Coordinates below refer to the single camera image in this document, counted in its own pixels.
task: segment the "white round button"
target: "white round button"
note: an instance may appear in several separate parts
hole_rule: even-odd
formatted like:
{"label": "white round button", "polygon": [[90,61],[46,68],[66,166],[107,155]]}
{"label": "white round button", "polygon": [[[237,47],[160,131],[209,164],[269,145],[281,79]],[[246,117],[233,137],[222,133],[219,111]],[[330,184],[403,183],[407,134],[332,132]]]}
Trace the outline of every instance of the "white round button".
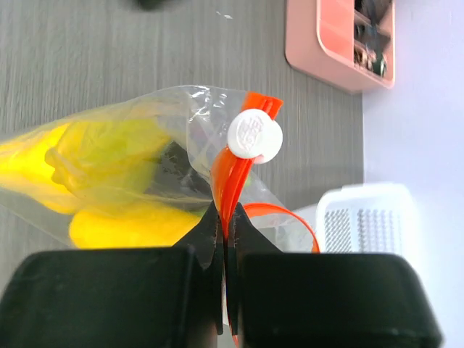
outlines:
{"label": "white round button", "polygon": [[282,147],[282,128],[259,109],[248,109],[236,116],[227,133],[228,147],[237,157],[255,158],[262,164],[274,158]]}
{"label": "white round button", "polygon": [[269,115],[259,109],[240,112],[232,121],[227,132],[229,149],[237,157],[250,159],[260,156],[268,145]]}

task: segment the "pink box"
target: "pink box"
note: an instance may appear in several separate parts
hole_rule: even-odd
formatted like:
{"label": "pink box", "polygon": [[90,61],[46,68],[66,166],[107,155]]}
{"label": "pink box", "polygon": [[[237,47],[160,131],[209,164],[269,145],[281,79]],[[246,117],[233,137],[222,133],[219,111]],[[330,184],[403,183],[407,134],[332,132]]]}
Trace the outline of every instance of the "pink box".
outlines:
{"label": "pink box", "polygon": [[354,63],[355,22],[369,23],[355,11],[355,0],[287,0],[287,61],[295,69],[350,93],[393,87],[394,4],[379,27],[391,37],[384,52],[387,69],[383,78]]}

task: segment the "white plastic basket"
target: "white plastic basket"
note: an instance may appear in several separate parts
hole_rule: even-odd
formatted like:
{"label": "white plastic basket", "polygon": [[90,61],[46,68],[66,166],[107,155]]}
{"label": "white plastic basket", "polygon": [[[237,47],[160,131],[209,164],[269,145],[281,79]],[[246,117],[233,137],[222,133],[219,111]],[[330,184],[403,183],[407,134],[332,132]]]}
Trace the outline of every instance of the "white plastic basket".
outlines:
{"label": "white plastic basket", "polygon": [[394,183],[328,191],[315,214],[322,252],[404,254],[404,233],[415,233],[415,207],[406,187]]}

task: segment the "plastic bag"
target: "plastic bag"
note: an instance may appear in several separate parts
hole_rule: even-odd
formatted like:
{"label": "plastic bag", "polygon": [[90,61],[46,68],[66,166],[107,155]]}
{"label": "plastic bag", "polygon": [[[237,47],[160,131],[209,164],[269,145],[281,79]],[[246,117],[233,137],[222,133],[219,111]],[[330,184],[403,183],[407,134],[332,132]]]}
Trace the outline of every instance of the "plastic bag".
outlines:
{"label": "plastic bag", "polygon": [[[212,201],[210,170],[245,91],[179,86],[0,144],[0,203],[80,248],[170,246]],[[240,202],[281,205],[250,172]],[[257,216],[257,228],[287,218]]]}

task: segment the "gray table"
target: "gray table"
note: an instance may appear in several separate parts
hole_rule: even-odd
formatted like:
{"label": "gray table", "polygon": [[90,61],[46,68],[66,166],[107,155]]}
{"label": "gray table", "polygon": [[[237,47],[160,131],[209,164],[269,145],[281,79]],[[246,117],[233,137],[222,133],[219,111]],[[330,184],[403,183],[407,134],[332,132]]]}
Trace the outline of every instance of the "gray table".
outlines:
{"label": "gray table", "polygon": [[[363,179],[362,100],[291,69],[284,23],[284,0],[185,0],[159,12],[1,0],[0,131],[179,84],[255,90],[285,101],[283,148],[255,170],[287,207],[315,203]],[[0,289],[24,256],[60,247],[0,208]]]}

